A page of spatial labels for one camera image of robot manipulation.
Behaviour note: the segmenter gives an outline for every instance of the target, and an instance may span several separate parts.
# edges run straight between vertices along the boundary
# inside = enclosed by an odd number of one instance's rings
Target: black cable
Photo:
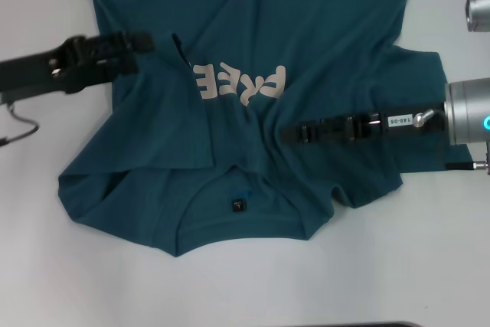
[[[9,143],[17,142],[17,141],[20,141],[21,139],[32,136],[34,133],[36,133],[39,130],[39,123],[38,122],[36,122],[32,119],[26,119],[26,118],[23,118],[22,116],[17,115],[17,113],[14,111],[14,104],[13,103],[9,103],[7,105],[7,110],[13,119],[17,120],[18,122],[24,123],[24,124],[30,124],[30,125],[34,126],[34,128],[31,129],[30,131],[26,132],[26,133],[23,133],[19,136],[15,136],[13,138],[5,137],[5,138],[0,139],[0,147],[6,146]]]

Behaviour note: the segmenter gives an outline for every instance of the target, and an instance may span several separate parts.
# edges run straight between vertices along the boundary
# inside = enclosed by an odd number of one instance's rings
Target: white table surface
[[[400,44],[440,52],[450,81],[490,77],[466,0],[410,0]],[[0,60],[96,34],[91,0],[0,0]],[[337,208],[311,241],[236,240],[177,259],[72,223],[57,176],[110,112],[108,87],[18,103],[41,131],[0,149],[0,326],[490,325],[490,178],[405,175]],[[0,111],[0,136],[24,127]],[[482,146],[472,148],[480,155]]]

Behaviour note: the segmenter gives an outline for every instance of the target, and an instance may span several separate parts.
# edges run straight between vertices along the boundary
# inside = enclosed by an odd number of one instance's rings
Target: teal t-shirt
[[[442,169],[438,134],[279,138],[312,119],[444,100],[439,56],[393,46],[406,1],[94,0],[102,33],[147,31],[157,50],[113,84],[112,116],[60,176],[68,214],[177,256],[239,237],[309,239],[332,197],[359,207],[401,172]]]

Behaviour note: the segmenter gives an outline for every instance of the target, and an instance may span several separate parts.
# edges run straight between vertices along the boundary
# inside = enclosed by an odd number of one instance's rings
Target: blue indicator light
[[[487,116],[485,120],[483,120],[483,126],[485,129],[490,130],[490,116]]]

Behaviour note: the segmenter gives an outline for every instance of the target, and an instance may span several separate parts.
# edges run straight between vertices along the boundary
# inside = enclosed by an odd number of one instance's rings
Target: silver cylinder
[[[447,85],[446,116],[452,145],[490,141],[490,78]]]
[[[471,32],[490,32],[490,0],[467,0],[466,23]]]

